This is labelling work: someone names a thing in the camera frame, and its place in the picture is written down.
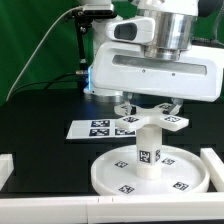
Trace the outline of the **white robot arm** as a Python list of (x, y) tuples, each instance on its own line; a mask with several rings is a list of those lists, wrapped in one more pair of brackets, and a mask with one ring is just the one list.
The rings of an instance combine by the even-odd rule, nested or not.
[(97, 22), (97, 44), (85, 94), (99, 101), (125, 93), (215, 101), (224, 49), (191, 43), (200, 0), (139, 0), (130, 19)]

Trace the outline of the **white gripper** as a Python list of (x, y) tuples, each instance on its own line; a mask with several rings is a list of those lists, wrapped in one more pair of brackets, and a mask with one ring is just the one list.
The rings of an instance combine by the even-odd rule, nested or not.
[(192, 46), (177, 61), (166, 61), (146, 57), (137, 44), (106, 42), (91, 68), (94, 87), (125, 91), (126, 114), (136, 113), (132, 93), (173, 98), (170, 114), (179, 113), (182, 99), (213, 102), (221, 94), (223, 77), (224, 49), (202, 46)]

